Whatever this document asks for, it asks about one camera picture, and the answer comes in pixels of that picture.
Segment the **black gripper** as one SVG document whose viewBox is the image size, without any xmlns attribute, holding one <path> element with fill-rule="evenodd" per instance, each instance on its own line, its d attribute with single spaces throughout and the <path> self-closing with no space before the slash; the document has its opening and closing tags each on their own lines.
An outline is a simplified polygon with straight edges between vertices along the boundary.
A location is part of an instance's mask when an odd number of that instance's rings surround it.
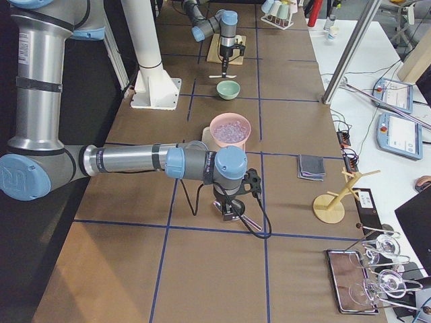
<svg viewBox="0 0 431 323">
<path fill-rule="evenodd" d="M 245 204 L 236 199 L 234 195 L 229 196 L 230 200 L 226 198 L 223 193 L 213 189 L 215 196 L 214 206 L 223 215 L 223 221 L 234 221 L 239 220 L 240 216 L 245 212 Z"/>
<path fill-rule="evenodd" d="M 228 65 L 230 61 L 234 61 L 235 59 L 244 56 L 245 48 L 245 45 L 233 45 L 230 47 L 224 45 L 220 46 L 219 55 L 222 58 L 222 75 L 227 75 Z M 239 53 L 236 57 L 232 59 L 234 50 L 239 50 Z"/>
</svg>

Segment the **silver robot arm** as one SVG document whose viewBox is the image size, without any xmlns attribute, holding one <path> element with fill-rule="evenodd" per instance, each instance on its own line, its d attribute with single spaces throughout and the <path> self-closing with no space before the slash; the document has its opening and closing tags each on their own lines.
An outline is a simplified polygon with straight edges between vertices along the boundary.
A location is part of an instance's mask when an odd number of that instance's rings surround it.
<svg viewBox="0 0 431 323">
<path fill-rule="evenodd" d="M 237 57 L 243 57 L 246 46 L 236 36 L 238 14 L 232 10 L 220 9 L 214 16 L 205 18 L 199 6 L 207 1 L 182 1 L 182 9 L 189 17 L 193 27 L 192 34 L 196 42 L 201 42 L 209 36 L 219 34 L 218 56 L 222 62 L 221 78 L 235 78 L 227 75 L 228 65 L 233 61 L 234 50 L 239 50 Z"/>
<path fill-rule="evenodd" d="M 17 114 L 15 135 L 1 158 L 1 189 L 13 199 L 31 201 L 74 180 L 108 173 L 163 171 L 177 179 L 212 185 L 215 205 L 225 220 L 244 219 L 251 177 L 241 148 L 210 151 L 189 143 L 96 147 L 59 140 L 65 41 L 105 36 L 102 1 L 12 1 L 18 25 Z"/>
</svg>

